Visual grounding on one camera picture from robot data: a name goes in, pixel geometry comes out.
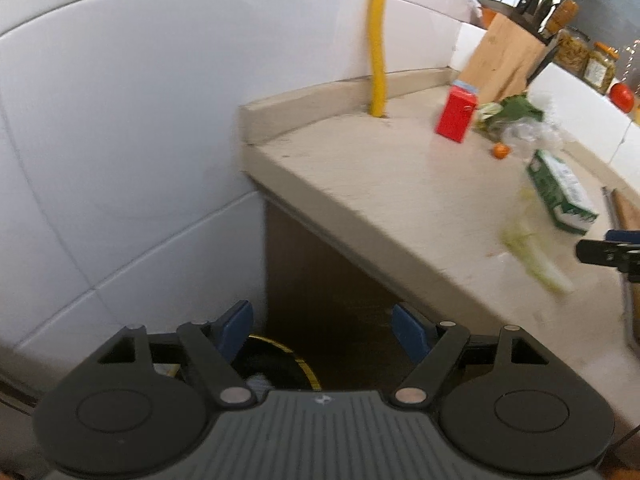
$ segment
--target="wooden cutting board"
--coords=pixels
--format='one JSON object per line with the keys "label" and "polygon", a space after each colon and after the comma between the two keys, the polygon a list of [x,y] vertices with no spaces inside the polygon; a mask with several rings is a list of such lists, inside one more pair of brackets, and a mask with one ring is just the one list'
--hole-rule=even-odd
{"label": "wooden cutting board", "polygon": [[527,75],[537,63],[545,44],[496,14],[458,79],[478,89],[478,104],[498,102],[527,89]]}
{"label": "wooden cutting board", "polygon": [[[611,192],[616,207],[620,227],[629,231],[640,230],[640,210],[625,198],[617,189]],[[633,283],[631,291],[634,302],[634,334],[640,336],[640,284]]]}

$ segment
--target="green box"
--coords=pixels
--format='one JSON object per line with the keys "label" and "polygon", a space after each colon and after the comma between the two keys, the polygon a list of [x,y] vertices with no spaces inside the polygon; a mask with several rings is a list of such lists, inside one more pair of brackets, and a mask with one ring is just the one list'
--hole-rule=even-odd
{"label": "green box", "polygon": [[577,235],[587,234],[598,214],[564,160],[547,150],[536,150],[527,173],[556,227]]}

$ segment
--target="wooden knife block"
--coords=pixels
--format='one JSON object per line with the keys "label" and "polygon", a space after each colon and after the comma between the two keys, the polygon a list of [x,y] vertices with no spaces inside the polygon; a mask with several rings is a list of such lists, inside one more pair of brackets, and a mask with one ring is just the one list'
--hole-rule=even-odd
{"label": "wooden knife block", "polygon": [[478,104],[498,102],[527,89],[527,75],[546,46],[503,14],[496,14],[458,79],[478,89]]}

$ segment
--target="metal bolt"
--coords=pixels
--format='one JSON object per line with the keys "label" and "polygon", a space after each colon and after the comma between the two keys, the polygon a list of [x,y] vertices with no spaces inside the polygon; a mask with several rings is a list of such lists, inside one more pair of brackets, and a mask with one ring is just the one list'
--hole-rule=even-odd
{"label": "metal bolt", "polygon": [[396,399],[403,404],[420,404],[427,400],[427,393],[420,388],[400,388],[396,391]]}
{"label": "metal bolt", "polygon": [[251,399],[251,390],[242,386],[232,386],[220,392],[220,400],[227,404],[241,404]]}

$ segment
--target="countertop edge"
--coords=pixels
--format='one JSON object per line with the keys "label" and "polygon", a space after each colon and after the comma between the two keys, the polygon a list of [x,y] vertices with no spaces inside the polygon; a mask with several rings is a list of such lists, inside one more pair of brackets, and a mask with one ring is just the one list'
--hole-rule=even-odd
{"label": "countertop edge", "polygon": [[[293,210],[305,227],[426,316],[439,320],[450,317],[472,326],[478,333],[498,333],[507,324],[481,301],[396,244],[366,219],[281,168],[259,146],[244,146],[242,158],[244,170],[269,190],[272,200]],[[449,305],[447,314],[434,309],[432,304]],[[483,311],[483,316],[478,316],[478,309]]]}

